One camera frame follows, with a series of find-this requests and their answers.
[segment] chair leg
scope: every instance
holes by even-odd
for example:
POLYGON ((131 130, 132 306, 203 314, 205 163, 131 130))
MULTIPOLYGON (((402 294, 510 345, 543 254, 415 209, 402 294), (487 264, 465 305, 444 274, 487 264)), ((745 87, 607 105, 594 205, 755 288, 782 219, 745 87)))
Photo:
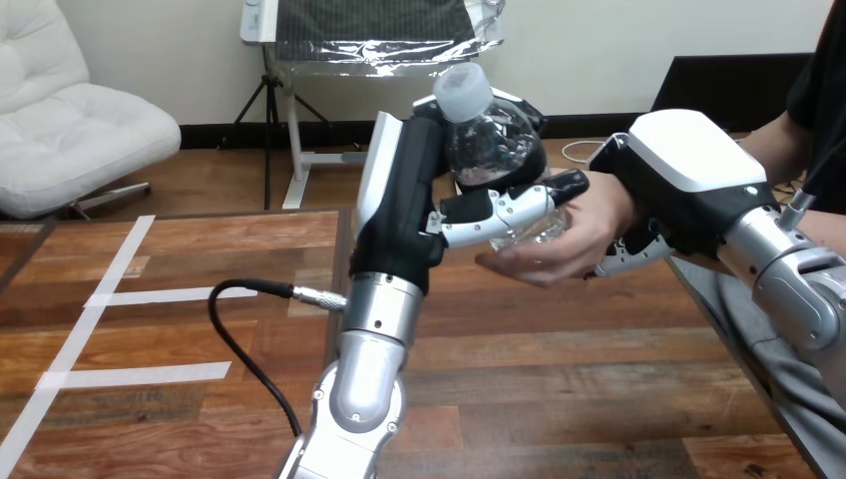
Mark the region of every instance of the chair leg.
POLYGON ((243 116, 246 115, 246 112, 249 111, 249 107, 252 106, 252 104, 255 102, 255 99, 258 98, 258 94, 261 93, 261 90, 264 89, 264 87, 266 87, 266 86, 267 86, 267 77, 266 76, 261 77, 261 83, 258 84, 258 88, 256 88, 255 92, 252 94, 252 96, 249 97, 249 101, 246 102, 246 105, 244 105, 243 110, 240 111, 240 115, 238 115, 238 118, 235 119, 235 123, 233 123, 233 124, 236 127, 238 125, 240 125, 240 121, 243 120, 243 116))
POLYGON ((270 156, 272 150, 271 129, 272 105, 275 103, 273 86, 267 87, 266 104, 264 105, 264 209, 270 210, 270 156))
POLYGON ((270 113, 273 116, 273 126, 279 128, 279 110, 276 108, 276 86, 271 82, 267 85, 267 95, 270 96, 270 113))
POLYGON ((152 186, 149 183, 140 183, 137 185, 132 185, 130 187, 118 188, 116 190, 111 190, 110 192, 105 192, 98 197, 82 200, 80 202, 75 202, 71 206, 71 208, 76 210, 84 217, 87 217, 88 215, 85 214, 85 211, 88 209, 98 207, 99 205, 103 205, 114 200, 126 197, 128 195, 133 195, 138 192, 149 193, 150 188, 152 188, 152 186))

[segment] white cable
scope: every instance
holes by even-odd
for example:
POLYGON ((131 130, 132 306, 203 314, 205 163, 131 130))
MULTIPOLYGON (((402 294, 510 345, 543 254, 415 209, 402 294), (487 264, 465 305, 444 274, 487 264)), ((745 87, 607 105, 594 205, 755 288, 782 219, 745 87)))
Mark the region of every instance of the white cable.
POLYGON ((588 162, 587 160, 579 160, 579 159, 571 157, 570 155, 567 154, 567 148, 574 147, 575 145, 602 145, 604 143, 605 142, 597 142, 597 141, 594 141, 594 140, 587 140, 587 141, 583 141, 583 142, 573 142, 573 143, 570 143, 569 145, 561 148, 561 154, 564 155, 564 158, 570 160, 573 163, 578 163, 579 165, 585 165, 588 162))

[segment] black shirt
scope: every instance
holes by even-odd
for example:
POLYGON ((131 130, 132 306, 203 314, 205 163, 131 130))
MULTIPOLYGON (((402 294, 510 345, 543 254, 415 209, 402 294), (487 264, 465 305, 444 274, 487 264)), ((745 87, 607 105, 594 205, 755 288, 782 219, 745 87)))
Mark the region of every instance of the black shirt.
MULTIPOLYGON (((846 5, 835 0, 817 51, 787 97, 787 113, 814 132, 808 171, 846 138, 846 5)), ((814 210, 846 214, 846 158, 835 159, 832 173, 814 210)))

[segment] wooden table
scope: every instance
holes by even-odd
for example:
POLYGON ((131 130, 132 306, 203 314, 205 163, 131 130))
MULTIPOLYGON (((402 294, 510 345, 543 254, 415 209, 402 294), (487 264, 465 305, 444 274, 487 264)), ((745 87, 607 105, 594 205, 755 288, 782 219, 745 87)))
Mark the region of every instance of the wooden table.
MULTIPOLYGON (((155 219, 127 257, 144 222, 0 230, 11 477, 267 479, 286 454, 282 412, 206 303, 140 302, 243 276, 344 290, 350 214, 155 219)), ((543 290, 474 266, 483 249, 450 251, 432 271, 404 374, 408 416, 381 478, 810 477, 665 264, 543 290)), ((222 299, 220 312, 307 424, 338 318, 267 296, 222 299)))

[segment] white wall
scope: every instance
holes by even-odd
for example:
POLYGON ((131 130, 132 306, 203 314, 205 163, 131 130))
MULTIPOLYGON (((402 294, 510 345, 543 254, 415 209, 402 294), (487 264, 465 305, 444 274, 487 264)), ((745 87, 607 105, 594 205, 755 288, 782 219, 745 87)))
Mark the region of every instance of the white wall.
MULTIPOLYGON (((231 122, 261 75, 258 50, 238 39, 241 0, 58 2, 94 83, 142 96, 181 124, 231 122)), ((548 115, 640 112, 651 106, 673 56, 812 51, 830 5, 508 0, 506 43, 480 63, 496 87, 548 115)), ((370 120, 379 110, 406 116, 431 83, 304 77, 297 90, 332 120, 370 120)), ((262 102, 246 120, 263 120, 262 102)))

